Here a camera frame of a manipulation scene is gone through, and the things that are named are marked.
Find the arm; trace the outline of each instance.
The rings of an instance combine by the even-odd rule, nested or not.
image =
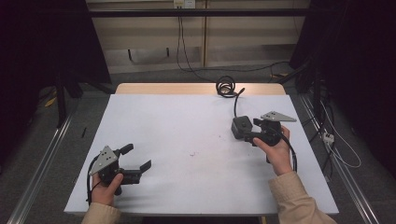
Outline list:
[[[116,223],[120,218],[120,210],[113,207],[114,192],[123,179],[122,174],[116,175],[107,187],[101,183],[99,174],[92,177],[92,203],[82,220],[83,224],[89,223]]]
[[[290,131],[282,126],[283,134],[289,139]],[[335,223],[329,216],[318,210],[315,200],[306,193],[300,177],[293,172],[290,164],[290,149],[281,140],[269,147],[259,138],[253,139],[261,148],[274,168],[277,178],[269,181],[269,186],[277,202],[280,223]]]

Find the white cable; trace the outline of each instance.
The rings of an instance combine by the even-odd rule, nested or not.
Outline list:
[[[329,120],[330,124],[332,125],[332,120],[330,119],[330,116],[327,113],[326,106],[324,106],[324,104],[321,101],[320,101],[320,104],[323,106],[323,109],[324,109],[324,112],[326,113],[327,119]],[[330,147],[329,144],[327,144],[327,146],[329,147],[329,150],[334,154],[334,157],[337,158],[339,161],[341,161],[343,164],[345,164],[351,168],[361,167],[361,158],[359,157],[358,153],[356,153],[356,151],[353,149],[353,147],[341,136],[341,134],[339,132],[337,132],[337,130],[335,129],[335,127],[333,125],[332,125],[332,128],[337,133],[337,135],[346,143],[346,145],[349,146],[349,148],[352,150],[352,152],[356,155],[356,158],[358,158],[358,160],[359,160],[359,165],[351,165],[351,164],[347,163],[337,153],[335,153],[332,150],[332,148]]]

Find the beige sleeve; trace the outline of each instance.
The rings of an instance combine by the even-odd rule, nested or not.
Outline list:
[[[277,201],[280,223],[335,223],[318,210],[315,199],[306,193],[295,172],[280,175],[270,180],[269,185]]]
[[[82,220],[82,224],[116,223],[120,218],[120,210],[101,203],[91,203]]]

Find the white tabletop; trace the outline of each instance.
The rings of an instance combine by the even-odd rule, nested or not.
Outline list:
[[[276,203],[267,182],[276,176],[259,148],[233,137],[233,102],[217,95],[112,95],[64,211],[87,211],[86,176],[93,157],[104,146],[117,149],[132,143],[134,150],[120,157],[120,167],[137,169],[148,160],[152,167],[139,185],[122,186],[115,205],[123,213],[275,214]],[[298,174],[320,210],[338,213],[288,95],[241,95],[236,113],[253,120],[273,110],[297,119],[282,124],[291,132]]]

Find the person's left hand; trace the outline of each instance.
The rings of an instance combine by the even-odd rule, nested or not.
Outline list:
[[[99,174],[94,174],[92,176],[92,185],[98,185],[92,190],[92,202],[113,206],[114,192],[120,186],[122,179],[123,175],[117,174],[113,181],[111,181],[110,185],[106,186],[104,183],[98,184],[101,179]]]

